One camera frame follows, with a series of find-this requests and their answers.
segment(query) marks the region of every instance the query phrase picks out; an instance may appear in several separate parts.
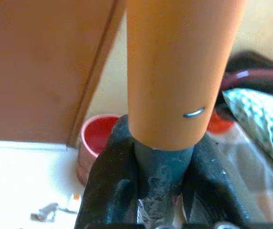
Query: orange pvc pipe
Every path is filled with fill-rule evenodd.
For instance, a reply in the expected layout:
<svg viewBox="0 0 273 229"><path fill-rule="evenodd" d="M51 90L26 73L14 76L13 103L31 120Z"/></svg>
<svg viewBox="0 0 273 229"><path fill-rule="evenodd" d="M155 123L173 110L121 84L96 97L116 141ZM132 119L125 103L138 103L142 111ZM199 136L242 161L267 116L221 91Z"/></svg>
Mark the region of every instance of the orange pvc pipe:
<svg viewBox="0 0 273 229"><path fill-rule="evenodd" d="M151 148L204 135L245 0L128 0L129 129ZM202 114L185 118L205 107Z"/></svg>

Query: red plastic container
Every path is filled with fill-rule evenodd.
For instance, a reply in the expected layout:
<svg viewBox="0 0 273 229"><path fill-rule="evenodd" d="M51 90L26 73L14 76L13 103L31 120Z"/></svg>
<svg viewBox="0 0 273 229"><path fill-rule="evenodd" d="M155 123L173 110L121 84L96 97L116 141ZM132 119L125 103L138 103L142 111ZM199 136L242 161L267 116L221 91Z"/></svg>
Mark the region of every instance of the red plastic container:
<svg viewBox="0 0 273 229"><path fill-rule="evenodd" d="M81 146L78 153L77 178L85 185L95 159L108 141L118 114L100 114L88 119L81 129Z"/></svg>

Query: beige wall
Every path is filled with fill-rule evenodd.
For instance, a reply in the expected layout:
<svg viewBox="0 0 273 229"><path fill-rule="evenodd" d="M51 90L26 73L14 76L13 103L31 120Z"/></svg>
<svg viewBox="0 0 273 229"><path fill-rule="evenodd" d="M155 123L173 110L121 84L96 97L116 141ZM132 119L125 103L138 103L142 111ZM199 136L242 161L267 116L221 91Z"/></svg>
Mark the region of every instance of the beige wall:
<svg viewBox="0 0 273 229"><path fill-rule="evenodd" d="M126 23L126 15L124 15L86 119L97 114L124 115L128 113Z"/></svg>
<svg viewBox="0 0 273 229"><path fill-rule="evenodd" d="M128 112L126 32L124 16L86 118L96 114ZM273 59L273 0L248 1L232 54L247 49Z"/></svg>

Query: patterned pillow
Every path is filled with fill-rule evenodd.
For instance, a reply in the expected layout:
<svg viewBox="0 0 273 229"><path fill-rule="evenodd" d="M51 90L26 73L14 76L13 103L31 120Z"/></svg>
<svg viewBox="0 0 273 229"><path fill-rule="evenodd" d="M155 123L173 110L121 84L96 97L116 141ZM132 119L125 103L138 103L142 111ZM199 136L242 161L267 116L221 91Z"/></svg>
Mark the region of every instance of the patterned pillow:
<svg viewBox="0 0 273 229"><path fill-rule="evenodd" d="M223 96L246 132L273 158L273 95L236 88Z"/></svg>

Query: white floor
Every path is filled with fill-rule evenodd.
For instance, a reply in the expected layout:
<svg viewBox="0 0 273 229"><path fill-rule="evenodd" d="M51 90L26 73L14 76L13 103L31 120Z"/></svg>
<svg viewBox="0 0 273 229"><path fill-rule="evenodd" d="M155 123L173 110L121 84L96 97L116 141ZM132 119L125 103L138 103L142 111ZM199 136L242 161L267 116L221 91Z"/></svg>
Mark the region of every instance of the white floor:
<svg viewBox="0 0 273 229"><path fill-rule="evenodd" d="M57 211L55 222L41 223L30 214L83 194L77 154L65 145L0 141L0 229L72 229L77 215Z"/></svg>

